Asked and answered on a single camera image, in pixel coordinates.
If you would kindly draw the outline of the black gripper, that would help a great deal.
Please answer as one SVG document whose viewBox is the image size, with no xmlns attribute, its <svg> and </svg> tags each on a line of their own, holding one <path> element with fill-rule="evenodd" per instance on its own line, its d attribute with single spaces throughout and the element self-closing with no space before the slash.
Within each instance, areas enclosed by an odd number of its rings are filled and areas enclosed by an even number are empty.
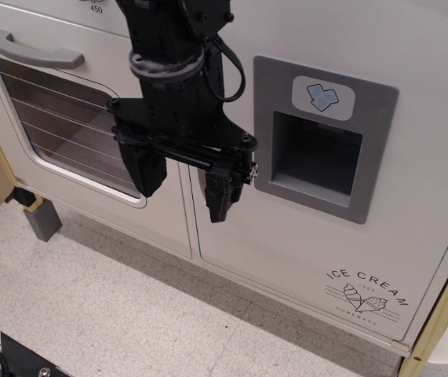
<svg viewBox="0 0 448 377">
<path fill-rule="evenodd" d="M 206 170 L 205 197 L 212 223 L 226 220 L 242 183 L 256 176 L 257 139 L 233 123 L 202 76 L 183 84 L 144 82 L 141 98 L 112 98 L 112 131 L 137 190 L 151 197 L 167 177 L 166 160 Z"/>
</svg>

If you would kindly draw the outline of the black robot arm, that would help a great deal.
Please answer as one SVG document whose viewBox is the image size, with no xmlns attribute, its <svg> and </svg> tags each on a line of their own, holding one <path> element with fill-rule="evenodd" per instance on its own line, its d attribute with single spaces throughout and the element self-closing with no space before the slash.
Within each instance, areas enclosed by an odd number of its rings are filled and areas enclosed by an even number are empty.
<svg viewBox="0 0 448 377">
<path fill-rule="evenodd" d="M 228 1 L 121 1 L 139 98 L 114 98 L 114 138 L 137 190 L 152 196 L 168 159 L 203 170 L 212 222 L 223 222 L 256 175 L 257 139 L 224 113 L 224 60 L 240 65 L 220 37 L 234 19 Z"/>
</svg>

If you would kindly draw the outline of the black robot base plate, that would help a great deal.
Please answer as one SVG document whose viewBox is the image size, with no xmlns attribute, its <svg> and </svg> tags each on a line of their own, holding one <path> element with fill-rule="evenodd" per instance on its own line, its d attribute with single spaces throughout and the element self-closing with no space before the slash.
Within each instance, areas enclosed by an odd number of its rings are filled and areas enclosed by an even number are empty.
<svg viewBox="0 0 448 377">
<path fill-rule="evenodd" d="M 59 366 L 41 357 L 3 332 L 0 335 L 0 339 L 2 354 L 7 360 L 9 370 L 13 376 L 70 376 Z"/>
</svg>

